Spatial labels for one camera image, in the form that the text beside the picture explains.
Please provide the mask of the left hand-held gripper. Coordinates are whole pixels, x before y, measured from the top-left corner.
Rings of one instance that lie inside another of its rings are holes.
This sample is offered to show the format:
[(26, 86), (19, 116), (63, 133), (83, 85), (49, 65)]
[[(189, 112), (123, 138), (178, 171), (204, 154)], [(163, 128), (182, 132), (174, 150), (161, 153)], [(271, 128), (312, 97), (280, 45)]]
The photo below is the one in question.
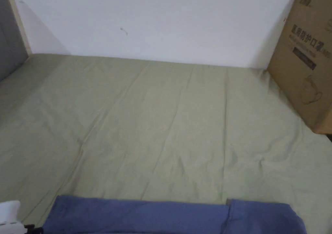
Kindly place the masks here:
[(23, 225), (18, 220), (20, 202), (7, 201), (0, 203), (0, 233), (1, 234), (44, 234), (42, 227), (34, 224)]

